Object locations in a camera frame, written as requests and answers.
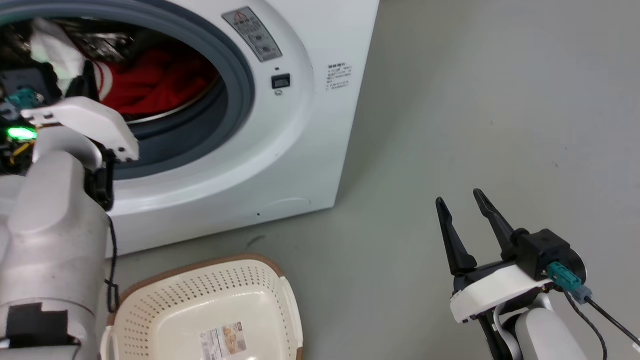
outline laundry basket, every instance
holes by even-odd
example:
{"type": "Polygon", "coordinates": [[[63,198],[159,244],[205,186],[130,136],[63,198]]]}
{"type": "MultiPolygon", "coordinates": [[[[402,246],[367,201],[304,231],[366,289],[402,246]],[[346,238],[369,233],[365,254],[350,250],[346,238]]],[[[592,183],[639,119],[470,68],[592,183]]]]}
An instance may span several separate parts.
{"type": "Polygon", "coordinates": [[[270,260],[242,255],[129,288],[100,353],[103,360],[301,360],[302,342],[289,281],[270,260]]]}

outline yellow wire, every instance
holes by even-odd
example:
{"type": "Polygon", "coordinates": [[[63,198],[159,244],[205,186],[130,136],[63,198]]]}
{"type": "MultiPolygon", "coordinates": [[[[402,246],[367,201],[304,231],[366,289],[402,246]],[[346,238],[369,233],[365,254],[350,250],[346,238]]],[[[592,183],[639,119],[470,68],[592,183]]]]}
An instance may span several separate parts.
{"type": "Polygon", "coordinates": [[[16,157],[18,155],[22,154],[28,148],[30,148],[31,145],[33,145],[33,142],[28,142],[28,143],[25,143],[23,146],[20,146],[16,151],[13,152],[13,154],[11,154],[11,158],[9,159],[9,163],[11,163],[12,166],[15,165],[16,157]]]}

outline gray warning sticker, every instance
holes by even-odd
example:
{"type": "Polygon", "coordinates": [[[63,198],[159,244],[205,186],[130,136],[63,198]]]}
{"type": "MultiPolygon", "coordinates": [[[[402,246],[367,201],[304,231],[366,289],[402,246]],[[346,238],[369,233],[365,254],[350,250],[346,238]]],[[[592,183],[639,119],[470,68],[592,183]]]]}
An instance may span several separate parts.
{"type": "Polygon", "coordinates": [[[250,8],[226,13],[222,18],[236,29],[261,63],[282,57],[278,44],[250,8]]]}
{"type": "Polygon", "coordinates": [[[326,75],[326,89],[336,90],[349,86],[351,77],[351,65],[347,63],[336,63],[329,65],[329,72],[326,75]]]}

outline green light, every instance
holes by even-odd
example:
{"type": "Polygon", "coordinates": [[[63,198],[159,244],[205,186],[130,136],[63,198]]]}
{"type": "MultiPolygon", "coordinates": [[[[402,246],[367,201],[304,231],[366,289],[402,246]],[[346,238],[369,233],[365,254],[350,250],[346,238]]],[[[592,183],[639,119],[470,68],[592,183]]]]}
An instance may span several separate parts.
{"type": "Polygon", "coordinates": [[[11,127],[6,131],[6,134],[14,140],[33,140],[38,136],[34,130],[28,127],[11,127]]]}

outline white washing machine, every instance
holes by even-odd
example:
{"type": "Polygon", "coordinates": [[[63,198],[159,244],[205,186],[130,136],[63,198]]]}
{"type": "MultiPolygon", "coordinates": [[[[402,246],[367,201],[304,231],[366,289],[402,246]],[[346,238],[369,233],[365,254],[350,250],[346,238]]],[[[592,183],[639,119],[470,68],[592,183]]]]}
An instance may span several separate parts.
{"type": "MultiPolygon", "coordinates": [[[[136,24],[186,43],[221,74],[193,106],[131,125],[142,159],[116,170],[110,214],[125,254],[332,207],[377,9],[378,0],[0,0],[0,25],[136,24]]],[[[3,214],[21,181],[0,179],[3,214]]]]}

